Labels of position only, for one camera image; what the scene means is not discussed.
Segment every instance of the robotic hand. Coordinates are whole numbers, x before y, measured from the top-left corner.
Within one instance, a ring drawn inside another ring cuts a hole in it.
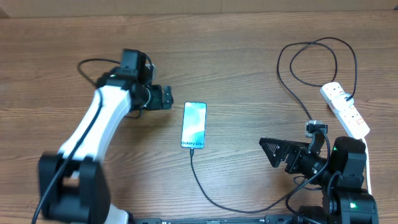
[[[120,67],[98,79],[91,106],[76,131],[57,155],[40,158],[42,200],[37,214],[41,208],[45,218],[61,222],[134,223],[130,213],[111,204],[101,164],[118,124],[128,112],[171,109],[171,87],[165,86],[162,92],[160,85],[152,85],[154,78],[155,67],[149,57],[125,49]],[[78,186],[63,185],[63,178],[71,176],[79,178]]]

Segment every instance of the smartphone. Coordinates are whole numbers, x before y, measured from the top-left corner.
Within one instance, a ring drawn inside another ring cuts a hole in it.
[[[205,147],[206,103],[186,102],[182,121],[181,147]]]

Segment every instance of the background wall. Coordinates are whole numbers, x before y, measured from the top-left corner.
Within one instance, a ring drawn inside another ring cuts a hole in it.
[[[398,0],[0,0],[0,17],[392,10]]]

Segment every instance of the power socket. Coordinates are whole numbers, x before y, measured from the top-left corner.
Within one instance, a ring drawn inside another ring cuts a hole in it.
[[[350,94],[345,93],[338,82],[325,84],[320,93],[349,137],[362,139],[370,132],[369,126],[354,106],[354,99],[346,101]]]

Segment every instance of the wooden table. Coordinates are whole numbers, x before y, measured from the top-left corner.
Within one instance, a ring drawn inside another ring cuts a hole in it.
[[[139,49],[158,66],[155,83],[171,85],[171,111],[151,111],[121,121],[104,169],[113,203],[136,217],[260,217],[288,213],[284,203],[246,215],[212,206],[202,195],[180,148],[183,104],[208,103],[206,146],[194,165],[208,195],[241,210],[270,205],[295,187],[285,164],[273,169],[260,137],[304,138],[307,116],[275,73],[283,46],[320,37],[341,38],[358,57],[355,104],[371,132],[373,194],[381,223],[398,222],[398,12],[293,12],[190,16],[114,16],[0,20],[0,223],[30,223],[39,200],[37,161],[56,153],[88,109],[93,88],[76,71],[83,59],[119,60],[123,48]],[[336,81],[354,83],[346,46],[324,41],[338,57]],[[286,50],[282,77],[315,119],[329,124],[333,144],[345,136],[319,89],[294,80]],[[99,77],[113,65],[85,65]],[[312,47],[294,62],[312,83],[333,76],[331,53]],[[320,205],[322,194],[301,190],[291,200]]]

